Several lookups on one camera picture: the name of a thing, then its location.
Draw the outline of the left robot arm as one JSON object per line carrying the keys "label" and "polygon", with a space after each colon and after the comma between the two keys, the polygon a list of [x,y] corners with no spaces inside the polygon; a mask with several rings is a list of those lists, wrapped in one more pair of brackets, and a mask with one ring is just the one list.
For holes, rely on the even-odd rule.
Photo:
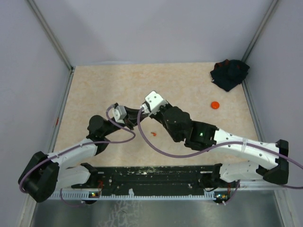
{"label": "left robot arm", "polygon": [[78,184],[89,188],[96,186],[96,169],[80,161],[103,152],[111,144],[106,136],[118,130],[131,133],[132,137],[125,142],[133,140],[136,136],[134,127],[148,117],[140,110],[121,105],[112,105],[109,110],[113,110],[113,117],[106,111],[105,118],[100,115],[90,118],[89,134],[79,143],[59,152],[36,152],[18,180],[20,191],[29,194],[36,202],[44,202],[57,190]]}

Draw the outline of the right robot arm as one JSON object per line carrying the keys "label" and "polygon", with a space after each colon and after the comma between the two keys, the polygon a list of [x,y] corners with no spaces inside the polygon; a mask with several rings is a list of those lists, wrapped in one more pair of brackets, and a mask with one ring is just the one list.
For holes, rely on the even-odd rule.
{"label": "right robot arm", "polygon": [[[155,147],[140,125],[144,117],[159,122],[174,142],[183,142],[194,152],[187,155],[169,154]],[[212,183],[223,187],[238,180],[259,180],[286,186],[289,178],[288,142],[265,143],[239,137],[215,125],[193,121],[190,114],[163,101],[156,105],[143,104],[137,114],[138,129],[146,143],[156,152],[172,158],[190,158],[212,151],[243,158],[235,164],[216,164]]]}

